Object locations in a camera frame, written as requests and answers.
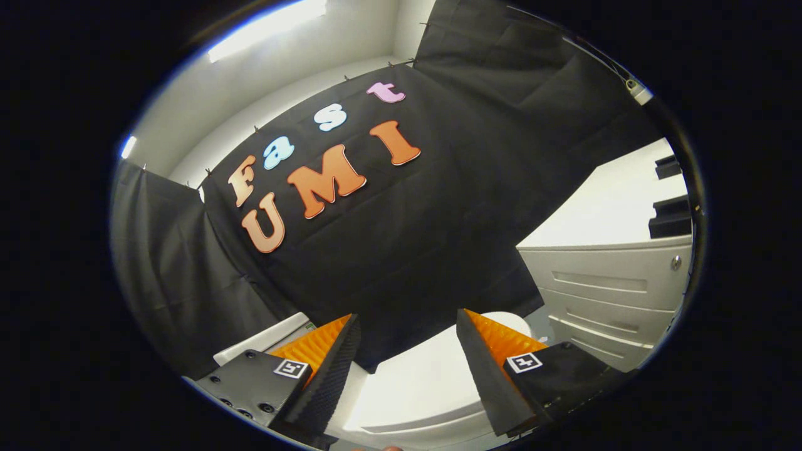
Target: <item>white cabinet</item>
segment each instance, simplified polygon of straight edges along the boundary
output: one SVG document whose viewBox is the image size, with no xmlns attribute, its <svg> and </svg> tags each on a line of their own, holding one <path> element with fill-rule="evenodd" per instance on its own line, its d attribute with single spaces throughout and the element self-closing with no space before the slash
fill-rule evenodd
<svg viewBox="0 0 802 451">
<path fill-rule="evenodd" d="M 682 175 L 658 179 L 665 139 L 599 166 L 518 246 L 558 342 L 610 366 L 636 368 L 683 300 L 691 235 L 652 239 L 653 204 L 687 194 Z"/>
</svg>

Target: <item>black fabric backdrop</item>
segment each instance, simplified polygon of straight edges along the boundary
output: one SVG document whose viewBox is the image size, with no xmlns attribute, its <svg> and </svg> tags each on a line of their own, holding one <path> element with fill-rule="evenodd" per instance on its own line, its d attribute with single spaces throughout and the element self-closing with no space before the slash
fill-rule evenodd
<svg viewBox="0 0 802 451">
<path fill-rule="evenodd" d="M 376 82 L 407 97 L 388 104 L 366 94 Z M 322 132 L 313 116 L 333 103 L 347 120 Z M 421 149 L 417 159 L 391 164 L 368 134 L 386 120 Z M 262 153 L 279 136 L 294 153 L 265 170 Z M 265 303 L 290 301 L 318 325 L 360 314 L 355 360 L 372 371 L 451 326 L 459 307 L 539 307 L 515 245 L 597 165 L 660 137 L 622 80 L 551 26 L 500 3 L 439 0 L 414 67 L 373 71 L 301 102 L 235 148 L 202 188 L 223 248 L 271 293 Z M 305 219 L 287 177 L 303 165 L 320 172 L 337 144 L 367 184 Z M 249 155 L 253 193 L 237 208 L 228 179 Z M 286 235 L 262 254 L 241 221 L 255 209 L 270 236 L 258 203 L 271 192 Z"/>
<path fill-rule="evenodd" d="M 111 209 L 111 254 L 124 298 L 153 347 L 182 375 L 298 310 L 259 294 L 225 255 L 195 189 L 123 160 Z"/>
</svg>

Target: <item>black bracket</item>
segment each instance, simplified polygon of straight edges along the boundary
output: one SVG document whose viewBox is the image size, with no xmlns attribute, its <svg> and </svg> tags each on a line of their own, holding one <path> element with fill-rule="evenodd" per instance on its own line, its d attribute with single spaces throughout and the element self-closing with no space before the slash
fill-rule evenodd
<svg viewBox="0 0 802 451">
<path fill-rule="evenodd" d="M 196 383 L 266 427 L 284 416 L 311 374 L 309 364 L 249 349 Z"/>
<path fill-rule="evenodd" d="M 661 158 L 655 161 L 654 164 L 657 165 L 654 171 L 657 173 L 658 180 L 683 173 L 683 170 L 679 167 L 676 155 Z"/>
<path fill-rule="evenodd" d="M 649 235 L 654 238 L 688 235 L 691 230 L 691 208 L 688 196 L 675 197 L 653 204 L 657 217 L 649 220 Z"/>
<path fill-rule="evenodd" d="M 504 371 L 535 411 L 538 425 L 559 421 L 627 379 L 570 342 L 507 359 Z"/>
</svg>

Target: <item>white wall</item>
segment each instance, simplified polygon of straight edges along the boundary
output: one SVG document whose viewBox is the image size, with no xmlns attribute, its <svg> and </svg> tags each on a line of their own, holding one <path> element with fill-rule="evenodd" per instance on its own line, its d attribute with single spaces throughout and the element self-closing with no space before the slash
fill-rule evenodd
<svg viewBox="0 0 802 451">
<path fill-rule="evenodd" d="M 226 155 L 253 134 L 254 125 L 262 127 L 312 95 L 345 81 L 344 75 L 354 78 L 386 67 L 387 61 L 402 62 L 391 55 L 364 59 L 320 72 L 271 92 L 231 116 L 209 133 L 176 166 L 168 178 L 182 185 L 188 182 L 189 186 L 199 186 L 206 177 L 206 168 L 213 169 Z"/>
<path fill-rule="evenodd" d="M 395 44 L 393 55 L 399 59 L 414 58 L 418 53 L 418 45 L 423 37 L 426 22 L 435 0 L 401 0 L 395 25 Z"/>
</svg>

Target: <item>white ceiling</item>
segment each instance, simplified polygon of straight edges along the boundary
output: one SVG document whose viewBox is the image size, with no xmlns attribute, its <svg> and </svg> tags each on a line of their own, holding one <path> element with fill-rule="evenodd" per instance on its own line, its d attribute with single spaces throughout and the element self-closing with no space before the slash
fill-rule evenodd
<svg viewBox="0 0 802 451">
<path fill-rule="evenodd" d="M 212 130 L 266 95 L 321 71 L 383 55 L 411 58 L 435 0 L 328 0 L 326 13 L 210 63 L 200 54 L 136 124 L 132 163 L 167 176 Z"/>
</svg>

